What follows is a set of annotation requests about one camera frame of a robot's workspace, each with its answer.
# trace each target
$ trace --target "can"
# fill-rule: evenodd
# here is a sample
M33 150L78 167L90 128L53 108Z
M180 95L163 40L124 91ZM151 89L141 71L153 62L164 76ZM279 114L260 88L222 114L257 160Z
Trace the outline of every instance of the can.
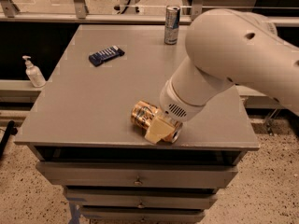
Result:
M170 5L166 7L164 42L174 45L178 41L180 7Z
M161 109L159 107L145 101L139 101L132 109L131 122L146 131L151 125L154 117L157 116L159 112L161 113ZM165 142L174 143L180 135L182 123L179 121L173 121L172 124L176 129L167 137L163 138Z

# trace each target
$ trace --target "gray tabletop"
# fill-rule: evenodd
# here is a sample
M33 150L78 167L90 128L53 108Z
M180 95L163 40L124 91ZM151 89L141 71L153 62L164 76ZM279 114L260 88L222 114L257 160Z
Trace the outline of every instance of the gray tabletop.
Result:
M184 124L173 145L149 143L130 114L139 101L159 104L164 83L186 56L184 37L164 43L163 26L80 25L21 126L21 145L253 150L258 148L235 87ZM118 45L125 55L99 67L88 56Z

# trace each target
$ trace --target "silver can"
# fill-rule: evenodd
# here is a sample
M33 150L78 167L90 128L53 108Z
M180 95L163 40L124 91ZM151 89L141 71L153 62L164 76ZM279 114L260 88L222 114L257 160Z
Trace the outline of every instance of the silver can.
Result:
M179 14L179 6L171 5L166 7L164 33L164 41L166 44L174 45L178 41Z

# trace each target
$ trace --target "drawer handle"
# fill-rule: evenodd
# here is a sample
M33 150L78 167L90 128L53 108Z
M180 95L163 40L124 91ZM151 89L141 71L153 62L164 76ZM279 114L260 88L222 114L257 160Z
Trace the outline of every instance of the drawer handle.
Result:
M137 177L137 180L134 182L135 186L141 186L143 183L140 181L139 176Z
M143 208L145 208L145 206L144 206L144 204L142 202L140 202L140 204L137 206L137 208L143 209Z

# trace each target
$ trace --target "pump dispenser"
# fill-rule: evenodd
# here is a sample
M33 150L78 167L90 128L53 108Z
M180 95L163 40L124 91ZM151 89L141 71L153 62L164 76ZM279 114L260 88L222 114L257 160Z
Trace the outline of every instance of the pump dispenser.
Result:
M33 65L31 63L31 61L29 59L31 59L30 56L23 56L22 57L26 62L26 74L29 77L29 79L31 80L32 84L35 87L42 87L46 84L46 80L43 76L43 74L41 74L39 68L35 65Z

